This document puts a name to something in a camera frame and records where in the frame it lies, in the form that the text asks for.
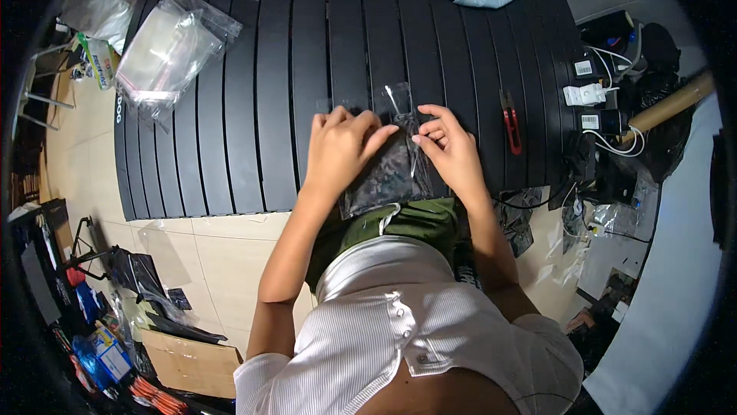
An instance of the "woman's left hand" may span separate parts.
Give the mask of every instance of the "woman's left hand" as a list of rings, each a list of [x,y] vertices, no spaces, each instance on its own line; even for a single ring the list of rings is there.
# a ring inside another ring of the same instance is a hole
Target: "woman's left hand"
[[[303,189],[312,189],[313,196],[330,199],[332,206],[366,162],[399,129],[396,125],[382,127],[379,117],[371,111],[353,116],[338,106],[330,114],[316,114],[312,119]]]

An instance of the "woman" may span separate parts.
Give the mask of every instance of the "woman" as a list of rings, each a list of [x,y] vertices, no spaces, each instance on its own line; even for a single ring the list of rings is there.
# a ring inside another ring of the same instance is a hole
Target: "woman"
[[[261,276],[234,374],[237,415],[563,413],[578,395],[581,358],[518,284],[473,136],[446,107],[419,111],[436,119],[412,140],[467,211],[484,291],[454,280],[453,199],[329,219],[398,126],[341,106],[315,115],[307,178]],[[295,338],[305,280],[319,305]]]

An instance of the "white striped shirt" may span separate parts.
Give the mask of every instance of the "white striped shirt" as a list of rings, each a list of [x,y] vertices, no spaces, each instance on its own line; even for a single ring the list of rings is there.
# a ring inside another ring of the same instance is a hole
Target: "white striped shirt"
[[[401,359],[413,377],[453,367],[483,374],[522,414],[564,413],[581,388],[581,357],[556,321],[528,314],[510,324],[419,240],[355,245],[328,266],[317,296],[293,358],[258,355],[235,371],[237,415],[353,415]]]

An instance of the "olive green pants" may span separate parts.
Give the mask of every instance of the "olive green pants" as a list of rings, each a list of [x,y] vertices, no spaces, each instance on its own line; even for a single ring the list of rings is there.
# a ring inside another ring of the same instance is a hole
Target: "olive green pants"
[[[458,238],[455,203],[454,198],[407,203],[392,217],[384,235],[412,237],[432,245],[453,266],[453,249]],[[337,208],[334,208],[315,239],[304,279],[309,291],[315,293],[320,276],[338,255],[379,236],[379,222],[394,210],[394,206],[382,207],[350,220],[341,220]]]

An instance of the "hand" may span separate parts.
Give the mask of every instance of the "hand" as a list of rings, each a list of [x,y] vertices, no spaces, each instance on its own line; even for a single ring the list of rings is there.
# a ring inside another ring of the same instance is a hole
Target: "hand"
[[[490,203],[489,191],[484,183],[474,136],[463,130],[446,107],[422,105],[417,108],[437,119],[421,125],[419,135],[414,135],[412,141],[428,155],[445,183],[467,209],[486,209]]]
[[[332,206],[366,162],[399,129],[397,125],[382,127],[379,117],[371,111],[353,116],[338,106],[330,114],[316,114],[312,118],[303,189],[312,189],[313,195],[330,199]]]

